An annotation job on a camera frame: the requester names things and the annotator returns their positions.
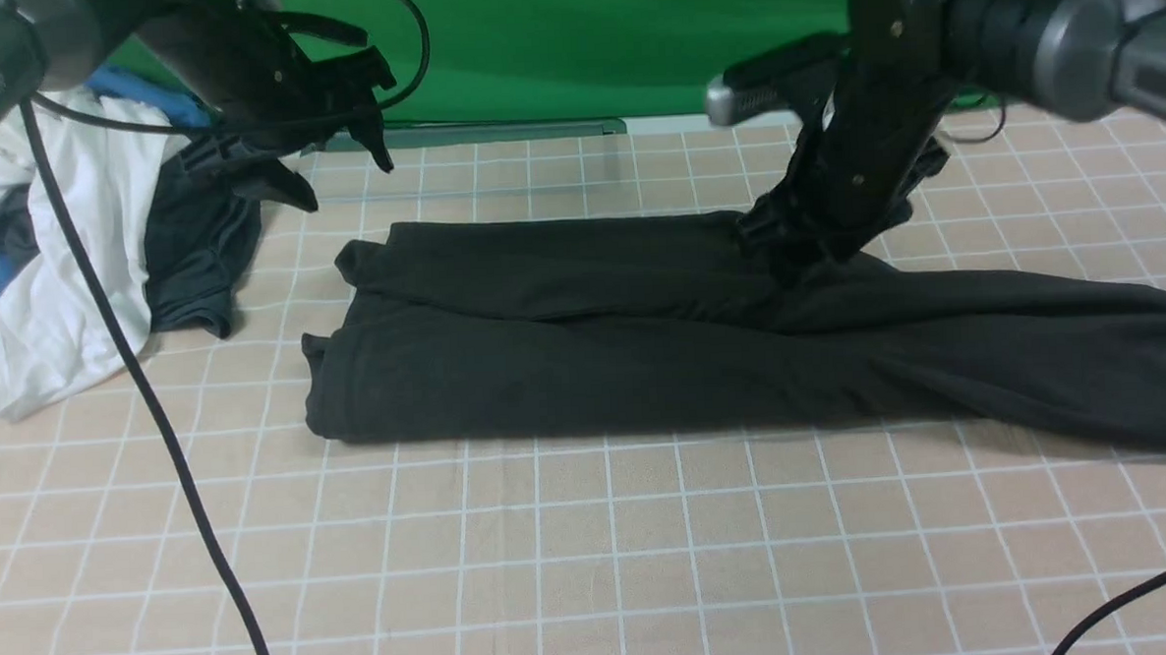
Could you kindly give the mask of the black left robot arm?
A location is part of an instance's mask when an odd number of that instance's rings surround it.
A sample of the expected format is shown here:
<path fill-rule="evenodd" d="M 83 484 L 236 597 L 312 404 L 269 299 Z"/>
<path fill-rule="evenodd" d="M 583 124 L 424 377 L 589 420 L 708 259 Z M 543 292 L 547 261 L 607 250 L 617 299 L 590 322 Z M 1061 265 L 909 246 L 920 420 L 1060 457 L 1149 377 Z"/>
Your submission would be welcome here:
<path fill-rule="evenodd" d="M 259 0 L 0 0 L 0 420 L 121 369 L 40 172 L 33 110 L 82 246 L 132 352 L 155 328 L 232 329 L 260 203 L 314 212 L 283 157 L 347 131 L 379 169 L 375 89 L 396 85 L 366 31 Z"/>

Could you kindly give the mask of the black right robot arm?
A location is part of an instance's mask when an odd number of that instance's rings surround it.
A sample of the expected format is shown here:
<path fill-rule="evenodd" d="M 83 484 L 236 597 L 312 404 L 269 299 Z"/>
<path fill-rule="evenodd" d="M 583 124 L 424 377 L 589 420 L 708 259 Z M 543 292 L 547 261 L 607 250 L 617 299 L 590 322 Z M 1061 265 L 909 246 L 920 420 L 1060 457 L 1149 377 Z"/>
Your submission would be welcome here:
<path fill-rule="evenodd" d="M 841 263 L 907 221 L 964 89 L 1074 124 L 1121 107 L 1166 122 L 1166 0 L 848 0 L 847 17 L 707 86 L 712 125 L 802 121 L 784 179 L 739 221 L 784 265 Z"/>

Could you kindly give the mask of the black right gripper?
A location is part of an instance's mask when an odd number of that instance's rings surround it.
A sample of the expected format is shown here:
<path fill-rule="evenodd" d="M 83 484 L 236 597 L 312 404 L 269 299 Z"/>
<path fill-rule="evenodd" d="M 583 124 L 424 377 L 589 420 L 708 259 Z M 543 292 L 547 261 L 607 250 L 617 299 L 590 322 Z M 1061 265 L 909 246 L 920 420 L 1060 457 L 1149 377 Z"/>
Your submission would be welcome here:
<path fill-rule="evenodd" d="M 909 218 L 935 172 L 950 0 L 848 0 L 849 47 L 826 110 L 802 122 L 784 179 L 739 221 L 742 244 L 796 267 L 841 263 Z"/>

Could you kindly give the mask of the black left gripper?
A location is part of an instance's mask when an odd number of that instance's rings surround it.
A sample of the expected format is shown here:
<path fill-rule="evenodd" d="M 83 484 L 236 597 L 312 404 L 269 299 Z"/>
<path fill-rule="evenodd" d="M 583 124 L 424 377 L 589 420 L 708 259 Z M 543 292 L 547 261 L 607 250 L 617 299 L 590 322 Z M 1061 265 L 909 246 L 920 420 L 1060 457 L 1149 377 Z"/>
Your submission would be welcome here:
<path fill-rule="evenodd" d="M 359 47 L 315 63 L 295 33 Z M 395 165 L 375 89 L 395 75 L 368 33 L 303 12 L 264 10 L 251 0 L 166 0 L 136 29 L 138 40 L 183 86 L 243 136 L 194 138 L 178 153 L 182 174 L 250 200 L 317 212 L 311 183 L 261 146 L 319 145 L 342 128 L 382 172 Z"/>

